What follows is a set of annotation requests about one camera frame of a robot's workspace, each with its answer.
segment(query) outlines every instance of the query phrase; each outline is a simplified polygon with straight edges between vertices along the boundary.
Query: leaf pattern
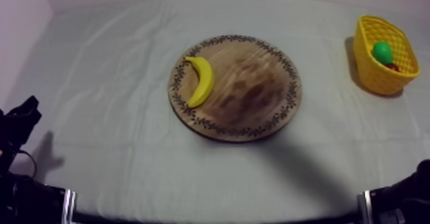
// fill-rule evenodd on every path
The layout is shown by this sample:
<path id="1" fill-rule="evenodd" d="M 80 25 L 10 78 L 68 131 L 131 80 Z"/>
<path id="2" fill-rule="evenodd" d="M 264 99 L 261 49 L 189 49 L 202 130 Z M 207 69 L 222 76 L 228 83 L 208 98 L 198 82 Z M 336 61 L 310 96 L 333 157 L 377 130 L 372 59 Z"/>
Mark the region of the leaf pattern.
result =
<path id="1" fill-rule="evenodd" d="M 241 36 L 241 35 L 222 35 L 217 36 L 214 38 L 211 38 L 209 40 L 203 41 L 200 46 L 196 46 L 190 50 L 190 52 L 187 54 L 187 56 L 195 57 L 202 48 L 210 47 L 216 44 L 222 44 L 223 42 L 250 42 L 255 43 L 257 46 L 259 46 L 261 49 L 264 49 L 267 51 L 270 55 L 273 55 L 275 57 L 278 57 L 278 61 L 281 62 L 283 69 L 288 72 L 289 77 L 293 80 L 288 85 L 288 92 L 285 97 L 286 105 L 281 106 L 281 109 L 279 112 L 275 113 L 269 120 L 267 120 L 263 126 L 259 126 L 257 128 L 251 129 L 251 128 L 226 128 L 220 125 L 217 125 L 213 123 L 211 120 L 208 120 L 206 118 L 200 118 L 199 116 L 196 116 L 196 111 L 192 108 L 189 108 L 186 101 L 182 99 L 181 94 L 178 93 L 181 84 L 182 79 L 184 78 L 185 74 L 185 68 L 191 67 L 191 65 L 185 61 L 185 59 L 182 60 L 182 63 L 175 68 L 175 74 L 173 76 L 173 82 L 170 85 L 171 90 L 173 91 L 171 95 L 172 102 L 179 106 L 180 110 L 183 114 L 186 114 L 187 116 L 191 117 L 191 121 L 193 121 L 193 125 L 200 125 L 204 129 L 213 130 L 217 134 L 224 134 L 229 136 L 253 136 L 257 137 L 266 131 L 270 131 L 276 125 L 283 119 L 287 118 L 289 116 L 289 112 L 292 108 L 297 106 L 297 89 L 298 84 L 297 81 L 295 81 L 298 78 L 298 74 L 294 71 L 292 66 L 292 61 L 286 57 L 282 51 L 277 49 L 276 47 L 273 47 L 272 45 L 269 45 L 268 43 L 257 40 L 256 38 L 250 37 L 250 36 Z"/>

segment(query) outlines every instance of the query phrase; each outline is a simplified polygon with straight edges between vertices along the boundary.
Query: gray cloth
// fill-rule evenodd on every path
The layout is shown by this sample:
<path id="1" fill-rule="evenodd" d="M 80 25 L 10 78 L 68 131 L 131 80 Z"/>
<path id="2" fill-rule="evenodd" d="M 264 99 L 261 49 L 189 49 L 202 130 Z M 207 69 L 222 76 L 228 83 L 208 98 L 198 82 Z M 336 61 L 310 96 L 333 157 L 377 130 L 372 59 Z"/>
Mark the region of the gray cloth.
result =
<path id="1" fill-rule="evenodd" d="M 420 62 L 421 75 L 398 97 L 375 96 L 354 81 L 351 37 L 364 14 L 403 29 Z M 430 156 L 429 26 L 307 0 L 81 8 L 55 15 L 7 107 L 30 95 L 40 100 L 44 116 L 25 149 L 45 153 L 42 140 L 52 131 L 39 178 L 77 191 L 81 212 L 195 222 L 332 216 L 356 207 L 359 192 L 407 177 Z M 300 74 L 299 111 L 269 145 L 206 140 L 171 110 L 167 82 L 176 60 L 225 34 L 274 44 Z"/>

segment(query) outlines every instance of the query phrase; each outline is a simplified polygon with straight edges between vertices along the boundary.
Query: green ball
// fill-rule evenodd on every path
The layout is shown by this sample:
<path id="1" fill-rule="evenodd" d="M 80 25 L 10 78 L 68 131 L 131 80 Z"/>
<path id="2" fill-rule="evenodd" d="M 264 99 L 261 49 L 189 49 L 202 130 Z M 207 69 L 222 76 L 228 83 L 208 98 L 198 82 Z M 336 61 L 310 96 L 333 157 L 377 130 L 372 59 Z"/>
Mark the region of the green ball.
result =
<path id="1" fill-rule="evenodd" d="M 383 65 L 393 63 L 391 48 L 386 42 L 377 42 L 373 45 L 372 55 Z"/>

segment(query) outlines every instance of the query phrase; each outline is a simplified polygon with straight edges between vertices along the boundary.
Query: wrinkled fabric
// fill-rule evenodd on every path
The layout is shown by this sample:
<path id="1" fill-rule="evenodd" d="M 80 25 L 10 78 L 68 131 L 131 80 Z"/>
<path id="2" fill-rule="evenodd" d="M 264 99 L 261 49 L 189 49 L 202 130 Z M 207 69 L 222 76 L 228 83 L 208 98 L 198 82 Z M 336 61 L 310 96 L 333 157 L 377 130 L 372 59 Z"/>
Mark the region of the wrinkled fabric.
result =
<path id="1" fill-rule="evenodd" d="M 400 96 L 373 95 L 353 81 L 351 37 L 365 14 L 410 38 L 421 75 Z M 430 157 L 428 26 L 407 13 L 308 0 L 80 8 L 54 16 L 7 109 L 30 95 L 40 100 L 43 118 L 24 149 L 50 153 L 38 158 L 39 179 L 77 191 L 80 212 L 193 222 L 334 216 L 356 208 L 359 192 L 391 185 Z M 170 107 L 167 82 L 179 56 L 227 34 L 268 41 L 298 69 L 299 110 L 265 145 L 209 141 Z"/>

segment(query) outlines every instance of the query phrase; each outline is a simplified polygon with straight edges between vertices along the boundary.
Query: banana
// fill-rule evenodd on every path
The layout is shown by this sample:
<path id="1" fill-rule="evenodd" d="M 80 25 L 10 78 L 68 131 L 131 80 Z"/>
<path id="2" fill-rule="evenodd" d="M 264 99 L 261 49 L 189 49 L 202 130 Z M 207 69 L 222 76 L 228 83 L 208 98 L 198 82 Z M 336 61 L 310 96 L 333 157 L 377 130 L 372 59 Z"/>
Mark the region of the banana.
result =
<path id="1" fill-rule="evenodd" d="M 209 62 L 202 57 L 185 57 L 185 61 L 191 62 L 200 79 L 197 89 L 188 101 L 188 106 L 194 108 L 203 104 L 211 94 L 214 86 L 214 73 Z"/>

